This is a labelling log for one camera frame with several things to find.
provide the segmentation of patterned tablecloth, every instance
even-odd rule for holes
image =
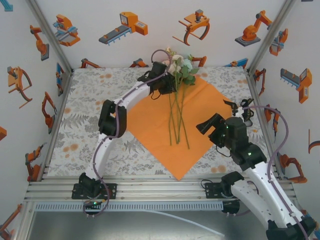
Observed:
[[[48,176],[79,176],[86,170],[98,140],[102,103],[123,95],[148,68],[87,68],[74,72],[71,89],[55,143]],[[251,97],[242,67],[202,67],[198,75],[232,102]],[[249,140],[268,156],[263,133],[255,114],[247,128]],[[212,147],[187,174],[240,171],[232,159]],[[106,175],[170,175],[170,172],[127,131],[111,151]]]

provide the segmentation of green stem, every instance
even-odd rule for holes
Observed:
[[[187,146],[188,146],[188,149],[190,149],[190,145],[189,145],[189,141],[188,141],[188,136],[187,136],[187,130],[186,130],[186,127],[185,127],[185,122],[184,122],[184,119],[183,119],[183,117],[182,117],[182,111],[180,110],[179,104],[177,105],[177,107],[178,107],[178,110],[179,110],[179,113],[180,113],[180,116],[181,116],[181,121],[182,121],[183,130],[184,130],[184,135],[185,135],[186,144],[187,144]]]
[[[177,68],[175,69],[175,76],[174,76],[174,80],[175,80],[175,101],[176,101],[176,107],[177,107],[177,114],[176,114],[176,123],[178,124],[180,122],[179,119],[179,114],[178,114],[178,108],[179,108],[179,103],[178,103],[178,79],[177,79]],[[177,138],[177,143],[180,142],[180,131],[178,129],[178,138]]]
[[[177,133],[176,133],[176,126],[175,126],[175,121],[174,121],[174,116],[172,113],[172,107],[175,104],[175,101],[173,101],[173,104],[171,105],[171,94],[169,94],[169,104],[170,104],[170,116],[169,116],[169,135],[170,135],[170,146],[172,146],[172,139],[171,139],[171,119],[172,119],[172,124],[173,124],[173,131],[174,131],[174,138],[175,138],[175,143],[178,144],[178,140],[177,140]]]
[[[184,86],[183,85],[183,90],[182,90],[182,101],[181,101],[181,117],[180,117],[180,121],[178,123],[178,131],[180,132],[180,127],[181,127],[181,122],[182,122],[182,111],[184,109],[184,100],[185,100],[185,93],[186,93],[186,89],[187,89],[187,86]]]

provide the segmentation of table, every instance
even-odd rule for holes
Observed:
[[[98,140],[98,120],[102,103],[123,95],[150,68],[80,68],[73,80],[50,161],[47,175],[79,176],[92,158]],[[251,98],[242,67],[201,67],[203,78],[232,102]],[[257,115],[248,127],[249,140],[268,157]],[[212,147],[190,169],[188,174],[228,173],[240,171],[231,158],[217,153]],[[116,143],[105,168],[105,175],[171,175],[169,171],[129,132]]]

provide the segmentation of orange cloth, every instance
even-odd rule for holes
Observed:
[[[181,103],[182,87],[179,90],[178,102]],[[170,94],[171,104],[175,94]],[[181,178],[192,166],[212,147],[213,143],[208,135],[214,130],[212,127],[206,135],[202,135],[196,128],[197,124],[219,113],[225,119],[231,117],[232,111],[223,100],[230,101],[214,86],[201,78],[197,78],[195,85],[187,86],[183,102],[182,116],[190,145],[188,149],[185,132],[181,124],[180,143],[176,144],[173,124],[171,120],[170,146],[169,95],[162,95],[157,100],[150,96],[141,100],[128,113],[127,130],[129,130],[155,158],[157,158],[172,175]],[[174,124],[177,129],[177,107],[173,106]]]

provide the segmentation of white cable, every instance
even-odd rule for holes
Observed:
[[[174,218],[174,219],[178,219],[178,220],[187,222],[187,223],[189,223],[189,224],[196,225],[196,226],[198,226],[198,227],[200,227],[200,228],[203,228],[203,229],[205,229],[205,230],[208,230],[209,232],[214,233],[214,234],[217,234],[217,235],[220,235],[220,236],[222,236],[222,237],[225,236],[224,234],[222,234],[222,233],[220,233],[220,232],[218,232],[218,231],[215,231],[215,230],[213,230],[213,229],[211,229],[211,228],[208,228],[208,227],[206,227],[206,226],[203,226],[203,225],[201,225],[201,224],[199,224],[199,223],[197,223],[197,222],[194,222],[194,221],[191,221],[191,220],[188,220],[188,219],[179,217],[179,216],[175,216],[175,215],[172,215],[172,214],[169,214],[169,213],[165,213],[165,212],[162,212],[162,211],[152,211],[152,210],[142,210],[142,212],[165,215],[165,216],[167,216],[167,217],[171,217],[171,218]]]

